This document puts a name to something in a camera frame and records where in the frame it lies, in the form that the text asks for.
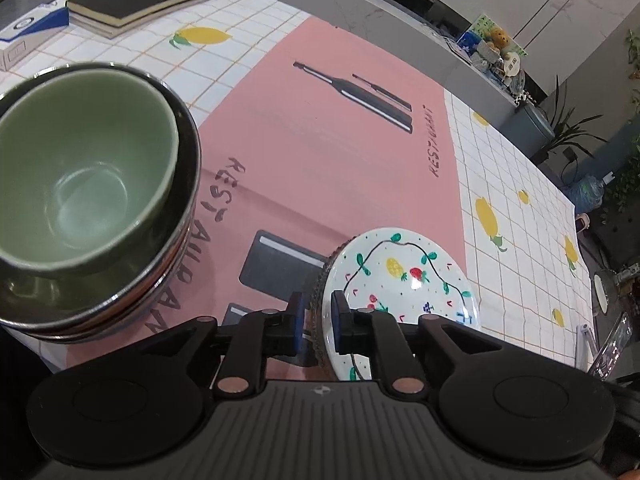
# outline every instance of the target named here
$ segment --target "strawberry drawing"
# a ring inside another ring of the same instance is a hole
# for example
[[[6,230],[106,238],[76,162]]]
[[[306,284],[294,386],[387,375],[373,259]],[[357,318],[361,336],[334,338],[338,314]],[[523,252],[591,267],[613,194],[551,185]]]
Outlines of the strawberry drawing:
[[[380,303],[380,300],[376,298],[373,294],[369,296],[369,301],[371,303],[367,305],[367,308],[382,310],[383,312],[389,312],[389,309],[386,306],[384,306],[382,303]]]
[[[427,279],[427,273],[424,270],[419,269],[418,267],[414,267],[413,269],[409,270],[409,274],[421,283],[429,281]]]

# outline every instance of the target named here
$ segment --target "plant pot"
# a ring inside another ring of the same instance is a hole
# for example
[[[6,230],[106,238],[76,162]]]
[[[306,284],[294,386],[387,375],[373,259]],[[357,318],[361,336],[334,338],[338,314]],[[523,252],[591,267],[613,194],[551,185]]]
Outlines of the plant pot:
[[[540,150],[537,150],[533,155],[531,155],[529,160],[535,166],[539,166],[540,164],[545,162],[548,158],[549,158],[549,150],[547,148],[542,148]]]

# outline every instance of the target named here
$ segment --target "stacked bowls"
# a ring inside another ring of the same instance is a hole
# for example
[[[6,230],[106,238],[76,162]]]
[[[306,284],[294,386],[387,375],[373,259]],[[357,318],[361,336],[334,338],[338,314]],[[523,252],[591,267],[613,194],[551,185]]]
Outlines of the stacked bowls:
[[[193,119],[149,74],[76,64],[0,96],[0,323],[67,343],[148,312],[199,179]]]

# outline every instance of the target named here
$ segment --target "plate with fruit pattern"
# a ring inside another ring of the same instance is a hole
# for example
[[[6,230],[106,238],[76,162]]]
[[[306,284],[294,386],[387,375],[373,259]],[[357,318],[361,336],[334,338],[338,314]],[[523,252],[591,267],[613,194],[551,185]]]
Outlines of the plate with fruit pattern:
[[[369,359],[335,352],[331,293],[342,290],[354,308],[383,310],[398,322],[438,314],[481,329],[471,284],[458,264],[427,237],[380,228],[354,238],[336,256],[322,295],[322,338],[340,381],[370,380]]]

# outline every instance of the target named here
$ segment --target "blue and white box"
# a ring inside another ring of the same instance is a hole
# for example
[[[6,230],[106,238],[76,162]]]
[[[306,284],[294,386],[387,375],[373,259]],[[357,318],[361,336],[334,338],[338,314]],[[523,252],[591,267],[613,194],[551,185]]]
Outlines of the blue and white box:
[[[68,24],[68,9],[53,2],[37,6],[7,25],[0,30],[0,70],[9,70]]]

